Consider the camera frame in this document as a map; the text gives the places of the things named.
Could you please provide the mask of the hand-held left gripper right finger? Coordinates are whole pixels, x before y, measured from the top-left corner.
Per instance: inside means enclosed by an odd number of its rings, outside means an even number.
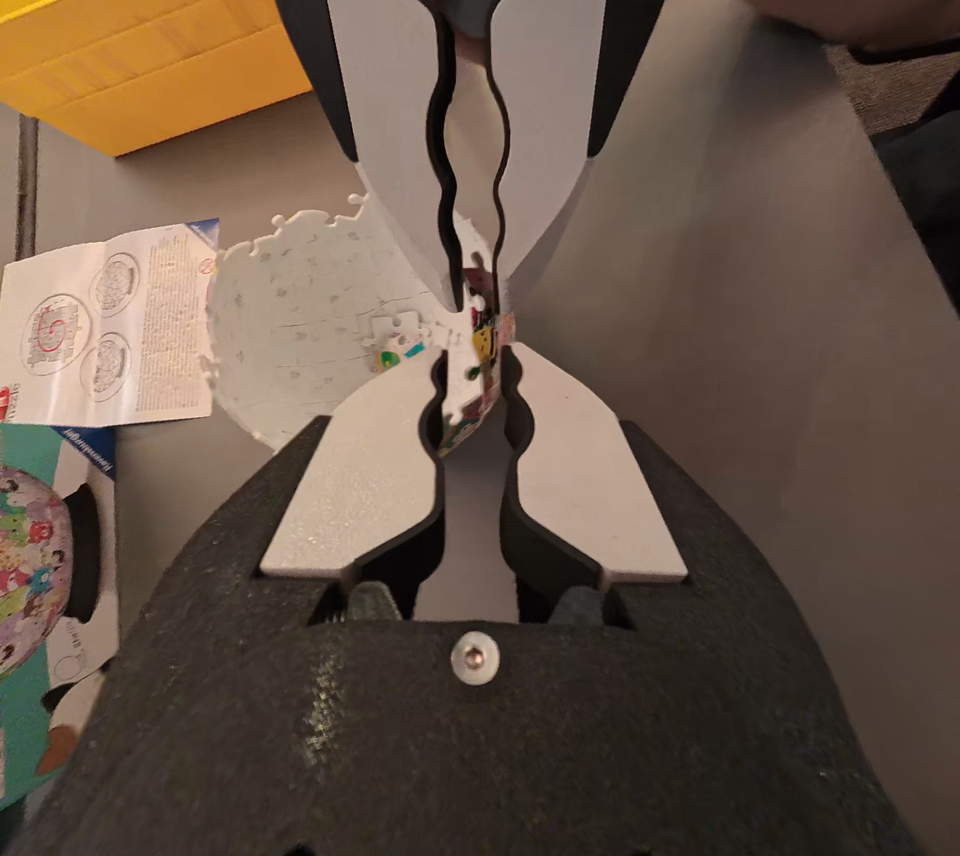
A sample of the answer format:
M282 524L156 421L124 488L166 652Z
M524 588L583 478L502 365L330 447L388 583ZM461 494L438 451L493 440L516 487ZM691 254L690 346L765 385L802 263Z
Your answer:
M522 343L502 351L500 547L531 591L678 584L689 571L614 411Z

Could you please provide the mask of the yellow plastic bin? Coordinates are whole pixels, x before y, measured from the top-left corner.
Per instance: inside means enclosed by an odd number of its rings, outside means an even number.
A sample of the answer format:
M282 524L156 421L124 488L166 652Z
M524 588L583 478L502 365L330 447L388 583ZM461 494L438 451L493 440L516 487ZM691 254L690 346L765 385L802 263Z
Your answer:
M116 157L308 93L274 0L1 0L2 103Z

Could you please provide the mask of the puzzle ball cardboard box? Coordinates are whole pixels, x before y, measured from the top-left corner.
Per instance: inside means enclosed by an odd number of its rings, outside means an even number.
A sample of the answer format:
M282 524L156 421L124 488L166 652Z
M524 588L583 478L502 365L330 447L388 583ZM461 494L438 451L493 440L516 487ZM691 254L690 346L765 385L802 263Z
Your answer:
M65 766L118 651L114 479L113 430L2 430L3 810Z

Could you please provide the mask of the colourful puzzle ball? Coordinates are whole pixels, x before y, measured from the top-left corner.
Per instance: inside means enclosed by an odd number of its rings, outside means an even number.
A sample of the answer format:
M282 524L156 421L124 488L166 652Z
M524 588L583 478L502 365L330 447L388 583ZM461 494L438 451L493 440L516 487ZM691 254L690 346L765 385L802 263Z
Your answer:
M419 279L370 196L352 195L352 214L304 210L276 216L273 234L219 255L208 298L217 404L247 433L279 451L318 416L375 376L375 353L360 343L371 314L416 310L431 347L447 352L441 454L471 435L501 395L498 336L514 319L493 311L492 251L455 213L464 258L463 308L446 310Z

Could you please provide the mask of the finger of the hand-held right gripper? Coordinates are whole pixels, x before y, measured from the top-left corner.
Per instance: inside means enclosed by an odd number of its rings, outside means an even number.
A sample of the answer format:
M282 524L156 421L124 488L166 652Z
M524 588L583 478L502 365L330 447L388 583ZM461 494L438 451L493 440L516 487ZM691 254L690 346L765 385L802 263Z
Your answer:
M441 41L424 0L326 0L366 190L415 273L451 312L463 305L452 230L455 180L436 161L449 95Z
M495 198L500 305L516 308L542 276L593 166L589 155L606 0L499 0L489 72L506 114Z

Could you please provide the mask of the white instruction leaflet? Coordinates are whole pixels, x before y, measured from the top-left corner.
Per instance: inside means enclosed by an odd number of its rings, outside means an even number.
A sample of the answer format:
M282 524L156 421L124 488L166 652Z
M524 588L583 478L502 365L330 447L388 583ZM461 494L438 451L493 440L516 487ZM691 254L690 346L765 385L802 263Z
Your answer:
M2 421L99 429L209 417L219 228L140 229L7 264Z

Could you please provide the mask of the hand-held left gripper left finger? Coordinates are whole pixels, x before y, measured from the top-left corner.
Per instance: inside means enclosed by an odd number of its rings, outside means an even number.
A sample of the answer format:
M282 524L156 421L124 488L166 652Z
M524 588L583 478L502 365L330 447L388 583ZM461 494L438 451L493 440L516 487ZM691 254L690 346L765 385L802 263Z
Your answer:
M334 411L260 562L266 576L346 580L436 516L443 496L430 422L447 354L431 347Z

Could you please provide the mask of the upturned white puzzle piece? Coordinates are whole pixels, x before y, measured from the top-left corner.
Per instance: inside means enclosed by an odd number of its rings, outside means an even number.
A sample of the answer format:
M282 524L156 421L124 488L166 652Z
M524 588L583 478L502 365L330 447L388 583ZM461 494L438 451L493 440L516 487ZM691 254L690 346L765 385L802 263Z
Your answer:
M389 350L402 355L414 346L431 345L430 327L416 310L371 314L364 326L360 343L373 352Z

